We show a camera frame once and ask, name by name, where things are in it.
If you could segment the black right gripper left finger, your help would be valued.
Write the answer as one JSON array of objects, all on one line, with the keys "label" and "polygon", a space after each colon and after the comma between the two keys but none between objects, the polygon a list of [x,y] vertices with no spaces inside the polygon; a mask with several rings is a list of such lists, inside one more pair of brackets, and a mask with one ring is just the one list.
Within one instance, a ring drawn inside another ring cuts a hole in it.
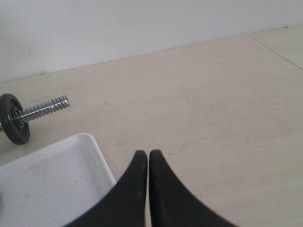
[{"label": "black right gripper left finger", "polygon": [[147,155],[138,150],[115,186],[68,227],[144,227]]}]

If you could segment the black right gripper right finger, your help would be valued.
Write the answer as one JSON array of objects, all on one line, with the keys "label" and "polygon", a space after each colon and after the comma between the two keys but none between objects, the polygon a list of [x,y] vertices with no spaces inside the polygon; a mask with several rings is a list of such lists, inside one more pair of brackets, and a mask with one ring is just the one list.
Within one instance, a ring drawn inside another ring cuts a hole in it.
[{"label": "black right gripper right finger", "polygon": [[153,227],[232,227],[178,179],[160,150],[150,152],[149,201]]}]

